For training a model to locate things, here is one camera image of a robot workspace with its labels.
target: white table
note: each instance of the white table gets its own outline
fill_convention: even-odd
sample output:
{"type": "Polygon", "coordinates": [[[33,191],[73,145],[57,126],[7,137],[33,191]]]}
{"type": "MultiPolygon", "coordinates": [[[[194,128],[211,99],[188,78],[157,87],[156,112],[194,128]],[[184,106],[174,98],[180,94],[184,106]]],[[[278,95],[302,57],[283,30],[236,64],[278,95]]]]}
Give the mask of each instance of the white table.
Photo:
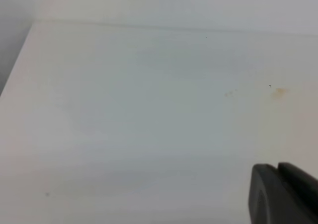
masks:
{"type": "Polygon", "coordinates": [[[37,22],[0,97],[0,222],[245,224],[253,164],[318,176],[317,129],[318,37],[37,22]]]}

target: white wall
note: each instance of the white wall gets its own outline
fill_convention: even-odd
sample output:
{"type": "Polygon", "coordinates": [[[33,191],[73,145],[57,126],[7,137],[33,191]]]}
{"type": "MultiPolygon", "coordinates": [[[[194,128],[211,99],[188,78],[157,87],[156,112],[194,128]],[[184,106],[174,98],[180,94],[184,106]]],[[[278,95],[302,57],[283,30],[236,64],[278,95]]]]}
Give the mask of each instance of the white wall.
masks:
{"type": "Polygon", "coordinates": [[[317,0],[44,0],[37,4],[40,19],[318,34],[317,0]]]}
{"type": "Polygon", "coordinates": [[[0,93],[33,19],[32,0],[0,0],[0,93]]]}

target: white surface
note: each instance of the white surface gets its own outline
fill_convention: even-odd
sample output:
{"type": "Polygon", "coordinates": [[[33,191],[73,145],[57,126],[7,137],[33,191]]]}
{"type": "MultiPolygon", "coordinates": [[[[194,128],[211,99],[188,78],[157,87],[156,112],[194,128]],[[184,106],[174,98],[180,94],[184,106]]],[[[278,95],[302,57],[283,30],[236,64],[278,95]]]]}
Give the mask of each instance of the white surface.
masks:
{"type": "Polygon", "coordinates": [[[254,163],[318,176],[317,49],[34,24],[0,97],[1,222],[248,223],[254,163]]]}
{"type": "Polygon", "coordinates": [[[318,34],[317,0],[32,0],[38,19],[318,34]]]}

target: black object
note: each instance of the black object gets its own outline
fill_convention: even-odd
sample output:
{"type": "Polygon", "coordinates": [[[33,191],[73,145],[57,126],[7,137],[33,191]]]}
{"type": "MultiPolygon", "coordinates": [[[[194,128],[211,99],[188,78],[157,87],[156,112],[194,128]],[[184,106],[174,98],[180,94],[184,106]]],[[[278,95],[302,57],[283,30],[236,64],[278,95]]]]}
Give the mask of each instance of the black object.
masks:
{"type": "Polygon", "coordinates": [[[248,207],[252,224],[318,224],[318,181],[290,163],[256,164],[248,207]]]}

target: stain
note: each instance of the stain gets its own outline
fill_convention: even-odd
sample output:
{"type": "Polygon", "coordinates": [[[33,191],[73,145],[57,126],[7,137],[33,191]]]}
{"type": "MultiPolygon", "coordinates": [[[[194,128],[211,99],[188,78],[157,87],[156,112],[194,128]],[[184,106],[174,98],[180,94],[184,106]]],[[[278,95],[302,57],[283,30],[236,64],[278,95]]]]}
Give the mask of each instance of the stain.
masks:
{"type": "Polygon", "coordinates": [[[288,89],[285,88],[277,88],[272,94],[271,97],[273,100],[281,99],[287,92],[288,89]]]}
{"type": "Polygon", "coordinates": [[[229,97],[229,96],[233,96],[234,92],[233,91],[229,91],[227,93],[224,94],[225,97],[229,97]]]}

